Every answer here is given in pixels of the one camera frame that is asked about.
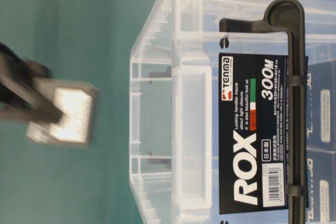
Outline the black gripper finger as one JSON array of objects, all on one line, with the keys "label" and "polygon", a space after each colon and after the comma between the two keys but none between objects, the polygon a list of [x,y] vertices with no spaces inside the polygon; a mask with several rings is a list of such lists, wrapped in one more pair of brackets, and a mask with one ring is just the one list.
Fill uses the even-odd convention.
[{"label": "black gripper finger", "polygon": [[13,80],[8,73],[1,73],[1,84],[28,104],[28,108],[25,109],[17,107],[1,109],[1,120],[40,123],[58,123],[61,120],[62,111],[50,100]]},{"label": "black gripper finger", "polygon": [[33,82],[35,78],[50,78],[50,69],[33,60],[23,60],[7,45],[1,43],[1,54],[5,58],[10,73],[24,82]]}]

